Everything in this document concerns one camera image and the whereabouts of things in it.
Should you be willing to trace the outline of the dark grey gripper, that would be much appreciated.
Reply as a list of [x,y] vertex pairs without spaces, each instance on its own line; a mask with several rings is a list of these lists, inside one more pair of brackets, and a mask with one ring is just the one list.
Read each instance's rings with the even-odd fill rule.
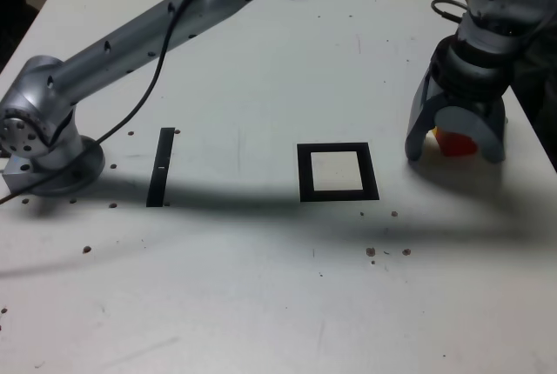
[[489,163],[504,161],[506,110],[502,101],[496,101],[504,92],[501,88],[477,86],[475,82],[438,83],[427,70],[410,111],[407,159],[420,159],[435,117],[435,125],[442,130],[469,137]]

